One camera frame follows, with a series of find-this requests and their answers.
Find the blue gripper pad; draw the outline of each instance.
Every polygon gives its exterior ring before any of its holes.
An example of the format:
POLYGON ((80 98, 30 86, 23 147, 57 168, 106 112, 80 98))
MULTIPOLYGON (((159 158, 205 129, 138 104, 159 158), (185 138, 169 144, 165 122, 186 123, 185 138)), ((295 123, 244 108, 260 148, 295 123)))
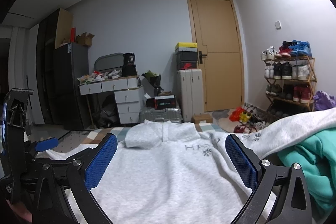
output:
POLYGON ((230 135, 225 140, 225 149, 244 185, 254 191, 258 185, 257 171, 230 135))
POLYGON ((98 186, 114 153, 117 150, 118 141, 115 135, 111 135, 104 146, 99 150, 91 164, 85 171, 85 186, 90 191, 98 186))
POLYGON ((48 149, 53 149, 57 146, 58 146, 58 139, 57 138, 51 138, 51 139, 47 139, 47 140, 40 141, 40 142, 36 143, 35 150, 38 151, 38 152, 43 152, 43 151, 46 151, 48 149))

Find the teal garment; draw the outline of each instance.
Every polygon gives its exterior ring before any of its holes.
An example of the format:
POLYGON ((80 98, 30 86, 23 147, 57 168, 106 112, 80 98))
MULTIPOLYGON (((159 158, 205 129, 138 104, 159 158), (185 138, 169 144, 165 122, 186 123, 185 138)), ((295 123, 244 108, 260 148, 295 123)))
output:
POLYGON ((285 166, 302 166, 308 190, 323 215, 336 202, 336 128, 320 131, 297 145, 278 152, 285 166))

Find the wooden door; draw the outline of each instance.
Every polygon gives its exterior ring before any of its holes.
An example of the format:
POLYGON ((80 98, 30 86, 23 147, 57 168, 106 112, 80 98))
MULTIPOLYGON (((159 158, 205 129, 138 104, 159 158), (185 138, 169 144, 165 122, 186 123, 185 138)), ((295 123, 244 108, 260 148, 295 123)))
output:
POLYGON ((232 0, 188 0, 193 42, 206 55, 203 73, 204 111, 236 108, 243 102, 241 41, 232 0))

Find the red plastic bag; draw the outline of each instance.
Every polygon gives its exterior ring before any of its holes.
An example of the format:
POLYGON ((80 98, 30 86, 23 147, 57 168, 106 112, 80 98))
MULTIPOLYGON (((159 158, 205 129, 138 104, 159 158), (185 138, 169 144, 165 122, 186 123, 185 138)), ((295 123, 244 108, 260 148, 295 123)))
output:
POLYGON ((238 122, 239 121, 239 115, 242 113, 244 109, 242 107, 237 107, 230 115, 229 119, 232 122, 238 122))

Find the wooden shoe rack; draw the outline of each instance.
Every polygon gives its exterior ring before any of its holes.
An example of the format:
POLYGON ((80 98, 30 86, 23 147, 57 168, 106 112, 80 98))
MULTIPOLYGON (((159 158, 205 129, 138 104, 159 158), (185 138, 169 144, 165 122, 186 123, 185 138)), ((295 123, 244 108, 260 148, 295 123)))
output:
POLYGON ((271 95, 267 95, 266 97, 268 98, 268 100, 271 102, 271 105, 273 104, 274 100, 279 100, 279 101, 284 101, 284 102, 288 102, 294 105, 299 105, 299 106, 303 106, 306 107, 308 109, 308 111, 313 111, 314 110, 314 100, 313 100, 313 96, 315 93, 315 86, 317 83, 317 77, 314 71, 314 64, 315 64, 315 58, 313 57, 308 57, 308 56, 297 56, 297 57, 288 57, 288 58, 275 58, 275 59, 266 59, 264 60, 265 64, 267 63, 271 63, 271 65, 274 65, 275 62, 286 62, 288 61, 289 63, 291 63, 291 61, 302 61, 302 60, 306 60, 308 61, 307 64, 310 67, 310 74, 308 77, 307 81, 301 81, 301 80, 285 80, 285 79, 274 79, 274 78, 265 78, 266 81, 269 83, 269 85, 273 85, 275 84, 276 81, 282 81, 281 86, 283 87, 284 82, 293 82, 293 83, 300 83, 300 84, 306 84, 309 86, 310 88, 310 99, 309 102, 307 104, 302 104, 300 102, 294 102, 292 100, 286 100, 286 99, 281 99, 279 97, 275 97, 275 96, 271 96, 271 95))

